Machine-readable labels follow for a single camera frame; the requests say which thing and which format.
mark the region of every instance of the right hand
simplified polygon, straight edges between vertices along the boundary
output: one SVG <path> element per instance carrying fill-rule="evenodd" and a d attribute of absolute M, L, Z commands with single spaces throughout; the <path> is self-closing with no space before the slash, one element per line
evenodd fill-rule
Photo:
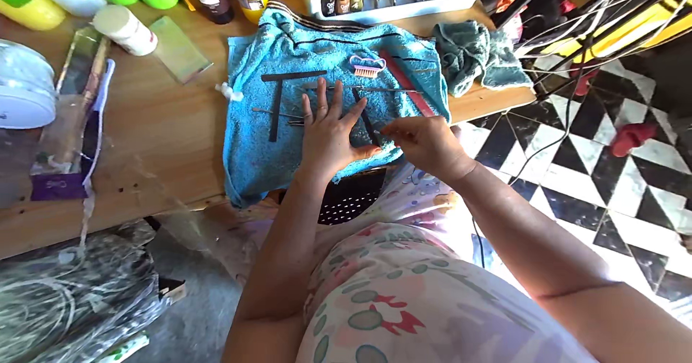
<path fill-rule="evenodd" d="M 477 164 L 463 151 L 444 117 L 402 117 L 380 132 L 394 140 L 416 168 L 445 183 L 462 179 Z"/>

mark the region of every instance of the wooden table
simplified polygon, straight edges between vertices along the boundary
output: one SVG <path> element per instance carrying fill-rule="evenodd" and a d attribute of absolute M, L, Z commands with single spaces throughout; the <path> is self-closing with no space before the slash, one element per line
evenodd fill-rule
<path fill-rule="evenodd" d="M 303 0 L 282 0 L 305 13 Z M 94 174 L 96 209 L 89 231 L 96 231 L 170 209 L 204 205 L 223 197 L 221 148 L 226 128 L 226 101 L 214 85 L 226 80 L 228 36 L 250 35 L 257 26 L 237 8 L 234 22 L 214 25 L 183 4 L 155 10 L 142 3 L 131 10 L 149 25 L 170 16 L 214 66 L 182 86 L 153 56 L 137 58 L 113 46 L 117 67 L 105 113 L 105 143 Z M 66 19 L 49 32 L 33 32 L 0 16 L 0 36 L 42 53 L 60 70 L 76 27 L 86 22 Z M 492 26 L 480 6 L 442 14 L 401 19 L 395 25 L 430 35 L 437 22 L 475 19 Z M 461 98 L 449 100 L 455 122 L 532 102 L 530 89 L 493 92 L 475 84 Z M 17 202 L 0 210 L 0 258 L 58 243 L 79 235 L 82 202 Z"/>

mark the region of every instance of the teal towel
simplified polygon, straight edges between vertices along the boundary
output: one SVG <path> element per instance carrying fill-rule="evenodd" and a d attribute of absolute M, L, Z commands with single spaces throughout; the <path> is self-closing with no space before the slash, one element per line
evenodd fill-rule
<path fill-rule="evenodd" d="M 320 21 L 295 14 L 276 0 L 268 3 L 256 35 L 229 38 L 229 86 L 234 92 L 244 94 L 241 101 L 229 102 L 223 142 L 226 193 L 234 205 L 248 207 L 263 199 L 268 191 L 287 186 L 300 164 L 303 129 L 288 126 L 288 119 L 282 117 L 278 140 L 270 143 L 271 115 L 252 111 L 254 107 L 272 109 L 276 82 L 262 82 L 261 76 L 327 70 L 324 77 L 332 84 L 341 80 L 344 84 L 401 88 L 388 70 L 375 79 L 354 75 L 349 58 L 352 55 L 377 58 L 380 49 L 385 49 L 423 92 L 432 111 L 450 120 L 447 85 L 439 72 L 439 56 L 432 38 L 414 36 L 394 25 L 371 27 Z M 281 112 L 302 116 L 302 93 L 308 94 L 316 110 L 315 91 L 302 88 L 303 84 L 316 81 L 316 77 L 285 80 Z M 392 119 L 421 115 L 406 93 L 361 91 L 359 94 L 368 98 L 365 110 L 376 130 Z M 354 104 L 350 89 L 345 89 L 344 111 Z M 380 142 L 382 153 L 349 164 L 334 180 L 390 163 L 401 156 L 402 151 L 391 140 L 381 138 Z M 370 143 L 362 120 L 351 132 L 351 143 L 356 147 Z"/>
<path fill-rule="evenodd" d="M 467 21 L 438 23 L 432 33 L 452 96 L 462 96 L 476 78 L 480 78 L 481 86 L 492 90 L 533 86 L 504 32 L 490 32 L 481 23 Z"/>

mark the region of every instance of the forearm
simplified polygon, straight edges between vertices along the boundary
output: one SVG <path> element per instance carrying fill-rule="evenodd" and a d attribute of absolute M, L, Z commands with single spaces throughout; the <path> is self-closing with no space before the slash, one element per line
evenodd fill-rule
<path fill-rule="evenodd" d="M 281 319 L 307 295 L 315 228 L 329 180 L 296 172 L 241 296 L 236 319 Z"/>
<path fill-rule="evenodd" d="M 532 297 L 554 297 L 611 282 L 600 256 L 482 164 L 451 182 L 497 254 Z"/>

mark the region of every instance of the black mesh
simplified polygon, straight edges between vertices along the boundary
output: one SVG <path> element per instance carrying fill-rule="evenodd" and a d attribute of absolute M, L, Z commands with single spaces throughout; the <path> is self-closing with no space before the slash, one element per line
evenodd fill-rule
<path fill-rule="evenodd" d="M 336 225 L 359 216 L 379 196 L 386 172 L 386 168 L 378 168 L 344 178 L 339 184 L 329 183 L 318 222 Z"/>

